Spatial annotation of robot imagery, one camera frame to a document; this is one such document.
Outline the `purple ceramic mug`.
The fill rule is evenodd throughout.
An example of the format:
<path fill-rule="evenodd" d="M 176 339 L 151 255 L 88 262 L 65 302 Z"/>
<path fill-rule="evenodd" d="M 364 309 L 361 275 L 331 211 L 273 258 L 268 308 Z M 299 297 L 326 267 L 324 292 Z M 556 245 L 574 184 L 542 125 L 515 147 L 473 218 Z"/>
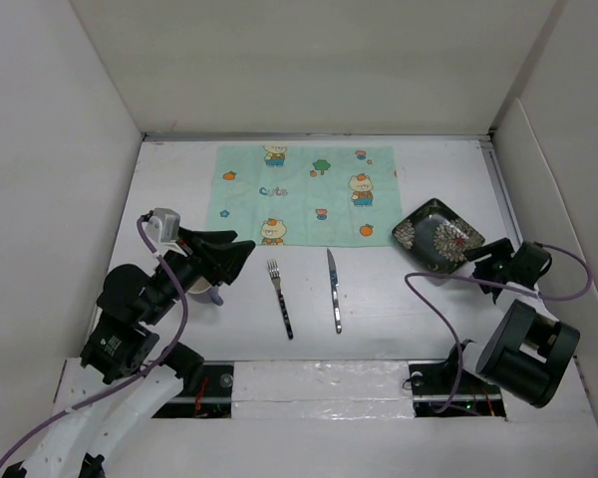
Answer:
<path fill-rule="evenodd" d="M 204 278 L 200 278 L 187 291 L 187 294 L 196 302 L 200 304 L 213 304 L 221 307 L 224 304 L 223 299 L 219 295 L 219 288 L 211 285 Z"/>

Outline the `dark floral rectangular plate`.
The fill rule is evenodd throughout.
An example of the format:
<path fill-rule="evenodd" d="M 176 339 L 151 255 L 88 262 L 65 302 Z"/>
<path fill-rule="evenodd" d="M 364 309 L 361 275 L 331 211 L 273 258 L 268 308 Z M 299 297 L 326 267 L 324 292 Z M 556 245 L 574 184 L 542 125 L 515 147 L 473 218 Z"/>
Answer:
<path fill-rule="evenodd" d="M 392 237 L 424 269 L 442 274 L 457 271 L 467 262 L 464 252 L 485 243 L 480 232 L 437 198 L 397 224 Z"/>

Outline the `green cartoon print cloth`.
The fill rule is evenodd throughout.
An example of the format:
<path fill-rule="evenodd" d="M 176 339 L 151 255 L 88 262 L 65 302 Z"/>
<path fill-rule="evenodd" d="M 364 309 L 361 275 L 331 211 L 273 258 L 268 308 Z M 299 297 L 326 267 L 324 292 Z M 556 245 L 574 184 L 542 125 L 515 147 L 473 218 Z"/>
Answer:
<path fill-rule="evenodd" d="M 260 246 L 387 247 L 402 217 L 389 146 L 225 145 L 205 226 Z"/>

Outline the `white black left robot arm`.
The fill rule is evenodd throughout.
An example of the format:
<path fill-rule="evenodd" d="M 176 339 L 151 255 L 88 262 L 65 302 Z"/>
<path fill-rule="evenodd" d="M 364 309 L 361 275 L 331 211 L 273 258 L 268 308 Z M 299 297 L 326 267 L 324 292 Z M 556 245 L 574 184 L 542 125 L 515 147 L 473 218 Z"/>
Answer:
<path fill-rule="evenodd" d="M 141 217 L 154 272 L 123 264 L 107 274 L 64 408 L 5 453 L 1 477 L 104 477 L 125 440 L 170 399 L 201 386 L 204 359 L 180 342 L 186 294 L 201 281 L 210 289 L 232 284 L 255 244 L 232 230 L 181 228 L 155 238 L 148 230 Z"/>

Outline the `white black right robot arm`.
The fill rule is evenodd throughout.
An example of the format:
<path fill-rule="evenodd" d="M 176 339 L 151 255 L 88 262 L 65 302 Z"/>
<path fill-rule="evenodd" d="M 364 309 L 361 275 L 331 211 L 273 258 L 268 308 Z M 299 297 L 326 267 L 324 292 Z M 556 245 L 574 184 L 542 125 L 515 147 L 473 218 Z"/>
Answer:
<path fill-rule="evenodd" d="M 580 339 L 578 330 L 553 316 L 537 297 L 538 280 L 552 257 L 543 246 L 524 242 L 515 250 L 500 239 L 467 250 L 472 276 L 492 295 L 498 320 L 483 343 L 466 340 L 462 358 L 441 367 L 441 380 L 454 392 L 465 391 L 476 378 L 542 408 L 554 396 Z"/>

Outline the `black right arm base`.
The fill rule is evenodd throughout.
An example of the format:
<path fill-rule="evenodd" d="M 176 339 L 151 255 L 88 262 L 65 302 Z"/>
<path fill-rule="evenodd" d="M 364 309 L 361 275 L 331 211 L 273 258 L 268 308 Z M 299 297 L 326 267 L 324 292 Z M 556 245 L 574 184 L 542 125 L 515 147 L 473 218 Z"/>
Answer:
<path fill-rule="evenodd" d="M 443 360 L 414 360 L 402 388 L 415 418 L 499 417 L 506 411 L 500 388 L 458 367 L 456 346 Z"/>

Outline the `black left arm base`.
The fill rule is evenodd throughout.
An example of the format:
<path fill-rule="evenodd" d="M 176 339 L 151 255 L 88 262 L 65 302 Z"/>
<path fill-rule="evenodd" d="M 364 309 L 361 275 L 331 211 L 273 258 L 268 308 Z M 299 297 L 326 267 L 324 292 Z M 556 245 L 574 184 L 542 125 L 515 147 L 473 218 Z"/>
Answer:
<path fill-rule="evenodd" d="M 153 418 L 223 419 L 231 417 L 234 363 L 207 362 L 197 385 L 163 405 Z"/>

